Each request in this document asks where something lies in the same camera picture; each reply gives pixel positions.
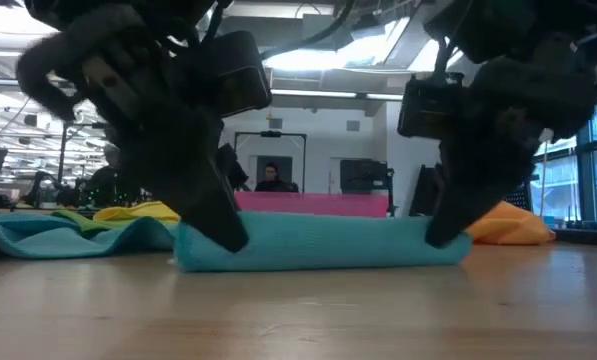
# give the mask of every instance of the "blue cloth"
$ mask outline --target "blue cloth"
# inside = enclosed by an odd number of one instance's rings
[[[171,250],[173,230],[152,218],[141,218],[86,239],[72,220],[14,212],[0,214],[0,252],[40,260]]]
[[[355,218],[282,213],[241,214],[249,244],[232,254],[196,229],[180,225],[176,259],[183,271],[280,271],[454,265],[471,249],[461,235],[449,247],[429,246],[429,219]]]
[[[152,218],[85,238],[69,219],[0,214],[0,253],[68,259],[174,249],[184,271],[278,271],[457,264],[472,242],[461,236],[446,249],[434,249],[424,242],[424,218],[241,216],[250,243],[232,254],[187,225],[166,226]]]

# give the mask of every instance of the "desk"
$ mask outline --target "desk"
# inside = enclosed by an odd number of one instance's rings
[[[0,359],[597,359],[597,248],[261,274],[168,258],[0,261]]]

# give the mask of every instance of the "person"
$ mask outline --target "person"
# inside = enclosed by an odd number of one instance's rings
[[[278,177],[278,166],[270,162],[265,166],[265,180],[256,185],[255,191],[289,192],[289,187]]]
[[[89,193],[95,192],[92,196],[94,205],[107,207],[118,205],[118,202],[134,202],[140,195],[140,185],[123,176],[118,170],[120,150],[112,144],[107,144],[104,155],[108,165],[96,170],[85,187]]]

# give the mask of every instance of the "yellow cloth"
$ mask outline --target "yellow cloth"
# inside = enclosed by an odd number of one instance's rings
[[[176,224],[179,216],[167,205],[157,202],[143,203],[131,208],[113,207],[100,210],[94,215],[94,221],[128,221],[139,217],[152,217],[164,223]]]
[[[540,216],[501,202],[467,229],[474,242],[495,245],[538,245],[555,239]]]

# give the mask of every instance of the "pink cloth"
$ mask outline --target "pink cloth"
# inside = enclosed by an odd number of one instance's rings
[[[243,210],[374,218],[386,217],[388,205],[388,197],[378,194],[237,192],[236,200]]]

